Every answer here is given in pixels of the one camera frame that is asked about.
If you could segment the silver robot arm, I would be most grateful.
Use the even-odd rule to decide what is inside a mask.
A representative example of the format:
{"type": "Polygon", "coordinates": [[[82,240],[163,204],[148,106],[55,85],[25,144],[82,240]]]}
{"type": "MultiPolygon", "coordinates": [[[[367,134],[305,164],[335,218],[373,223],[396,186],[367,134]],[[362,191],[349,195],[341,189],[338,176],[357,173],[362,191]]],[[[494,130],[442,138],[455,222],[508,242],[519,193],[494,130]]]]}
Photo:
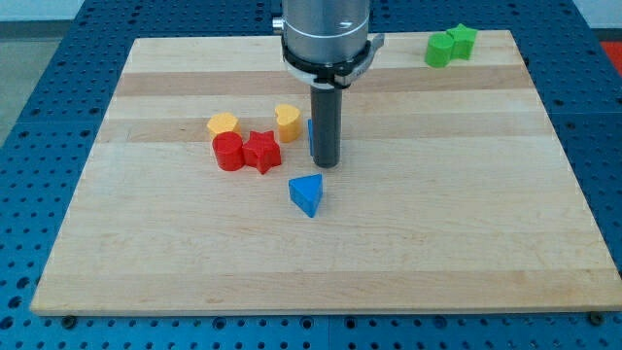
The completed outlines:
{"type": "Polygon", "coordinates": [[[283,0],[287,71],[313,88],[348,88],[384,46],[383,34],[368,36],[369,20],[369,0],[283,0]]]}

